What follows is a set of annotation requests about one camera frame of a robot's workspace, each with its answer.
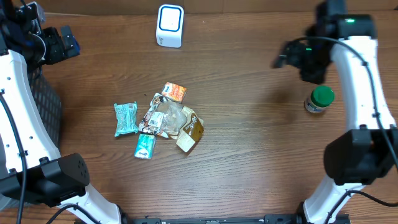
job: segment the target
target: white plastic box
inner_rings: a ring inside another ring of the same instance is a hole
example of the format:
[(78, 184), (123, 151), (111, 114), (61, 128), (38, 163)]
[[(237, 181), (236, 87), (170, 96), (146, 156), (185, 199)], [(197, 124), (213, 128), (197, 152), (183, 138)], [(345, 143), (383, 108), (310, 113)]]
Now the white plastic box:
[(157, 43), (163, 47), (181, 47), (183, 20), (184, 10), (181, 6), (162, 5), (157, 15)]

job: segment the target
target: teal packet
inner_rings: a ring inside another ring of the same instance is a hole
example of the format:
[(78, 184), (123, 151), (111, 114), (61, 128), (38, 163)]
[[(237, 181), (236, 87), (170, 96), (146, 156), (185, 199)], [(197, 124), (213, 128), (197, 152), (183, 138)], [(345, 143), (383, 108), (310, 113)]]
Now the teal packet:
[(118, 125), (116, 126), (115, 137), (120, 134), (138, 133), (138, 127), (136, 125), (136, 113), (137, 103), (126, 103), (123, 105), (113, 105), (114, 111), (116, 112), (116, 119)]
[(151, 134), (140, 134), (134, 156), (140, 159), (151, 159), (155, 148), (156, 137)]

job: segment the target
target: brown wood surface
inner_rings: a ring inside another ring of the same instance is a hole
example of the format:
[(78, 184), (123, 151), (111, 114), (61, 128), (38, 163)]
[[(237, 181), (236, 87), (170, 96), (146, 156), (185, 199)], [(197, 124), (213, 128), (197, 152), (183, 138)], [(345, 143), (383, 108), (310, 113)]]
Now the brown wood surface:
[[(321, 0), (37, 0), (46, 12), (83, 15), (157, 14), (162, 4), (177, 4), (186, 13), (308, 12)], [(398, 0), (346, 0), (349, 10), (393, 10)]]
[[(379, 32), (379, 68), (398, 118), (398, 13), (368, 11)], [(80, 153), (91, 183), (132, 217), (251, 217), (294, 213), (325, 175), (323, 150), (343, 134), (345, 115), (334, 66), (326, 84), (336, 100), (309, 114), (303, 101), (315, 85), (292, 67), (271, 69), (285, 40), (302, 35), (312, 12), (187, 15), (181, 49), (159, 47), (156, 16), (54, 17), (69, 24), (81, 55), (44, 66), (64, 106), (61, 153)], [(137, 120), (165, 82), (188, 88), (184, 105), (205, 121), (188, 155), (157, 138), (152, 160), (134, 158), (138, 135), (114, 138), (114, 103), (138, 103)], [(396, 171), (365, 189), (398, 201)], [(23, 223), (45, 223), (56, 211), (24, 210)], [(343, 209), (353, 223), (397, 223), (398, 210), (355, 196)], [(16, 209), (0, 213), (15, 223)], [(55, 223), (73, 223), (65, 212)]]

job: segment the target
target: green cap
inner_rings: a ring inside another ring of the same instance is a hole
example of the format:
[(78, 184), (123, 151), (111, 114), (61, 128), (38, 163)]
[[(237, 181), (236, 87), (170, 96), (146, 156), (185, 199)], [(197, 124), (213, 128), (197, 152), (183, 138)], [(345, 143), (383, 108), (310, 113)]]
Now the green cap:
[(327, 107), (335, 100), (335, 93), (328, 86), (318, 86), (312, 91), (311, 101), (316, 106)]

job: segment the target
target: teal wrapper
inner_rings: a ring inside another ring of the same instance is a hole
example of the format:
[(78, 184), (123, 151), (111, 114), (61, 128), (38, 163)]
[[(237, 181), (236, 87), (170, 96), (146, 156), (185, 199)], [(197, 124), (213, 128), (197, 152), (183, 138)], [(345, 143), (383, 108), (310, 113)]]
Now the teal wrapper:
[(140, 159), (151, 159), (155, 148), (156, 137), (150, 134), (140, 134), (134, 156)]
[(115, 137), (120, 134), (138, 133), (136, 125), (137, 103), (126, 103), (124, 105), (114, 104), (114, 111), (116, 112), (116, 119), (118, 125), (116, 126)]

